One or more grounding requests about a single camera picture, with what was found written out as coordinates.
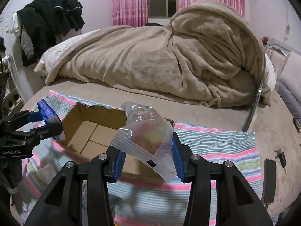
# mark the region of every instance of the screw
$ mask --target screw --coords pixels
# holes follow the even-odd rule
[[[233,167],[233,163],[231,161],[226,161],[225,166],[226,167]]]
[[[100,154],[100,155],[98,156],[98,158],[99,158],[100,160],[105,160],[106,158],[108,158],[108,156],[107,156],[106,154]]]
[[[193,154],[193,155],[191,156],[191,159],[193,159],[193,160],[197,161],[197,160],[199,160],[199,159],[200,159],[200,156],[199,156],[199,155],[197,155],[197,154]]]
[[[66,163],[66,167],[68,167],[68,168],[73,167],[73,166],[74,166],[74,162],[72,162],[72,161],[68,161]]]

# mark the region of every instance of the cable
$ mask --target cable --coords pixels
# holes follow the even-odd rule
[[[287,8],[287,1],[283,0],[284,5],[285,5],[285,10],[286,10],[286,27],[285,27],[285,32],[284,32],[284,40],[283,43],[285,43],[286,40],[288,40],[288,38],[286,37],[288,35],[289,29],[290,29],[290,24],[288,21],[288,8]]]
[[[1,62],[1,73],[3,74],[3,62],[2,62],[2,57],[0,55],[0,62]]]

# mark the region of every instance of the keys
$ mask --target keys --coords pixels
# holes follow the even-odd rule
[[[275,156],[275,159],[279,158],[281,166],[283,167],[284,173],[285,173],[285,176],[286,176],[286,170],[285,170],[286,159],[285,159],[283,149],[274,149],[274,152],[277,153],[277,155]]]
[[[293,123],[295,125],[295,128],[297,129],[297,132],[300,133],[301,125],[296,121],[296,119],[293,119]]]

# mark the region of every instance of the blue gripper pad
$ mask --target blue gripper pad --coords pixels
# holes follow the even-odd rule
[[[27,117],[27,120],[30,122],[43,121],[43,117],[40,112],[33,112]]]
[[[184,164],[174,138],[173,138],[173,162],[175,164],[178,178],[181,179],[181,182],[183,182],[185,179]]]
[[[115,172],[114,172],[114,179],[115,182],[117,182],[117,180],[120,178],[121,173],[122,173],[122,169],[123,169],[123,165],[125,162],[125,158],[126,158],[126,153],[119,151],[119,154],[117,156],[117,159],[115,161]]]
[[[42,115],[43,117],[43,120],[45,122],[45,124],[53,124],[53,123],[60,123],[61,125],[62,122],[60,120],[60,118],[58,117],[58,115],[55,113],[55,111],[46,103],[45,100],[40,100],[38,103],[38,108],[39,108],[39,111],[40,111],[40,114]],[[54,139],[56,141],[64,141],[66,139],[65,137],[65,133],[64,131],[62,131],[62,133],[60,135],[57,135],[54,137]]]

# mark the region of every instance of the key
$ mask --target key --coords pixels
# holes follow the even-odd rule
[[[277,155],[275,156],[275,159],[279,158],[281,166],[284,169],[284,173],[285,173],[285,176],[286,176],[286,170],[285,170],[286,159],[285,159],[284,152],[283,152],[282,149],[275,149],[274,152],[277,153]]]

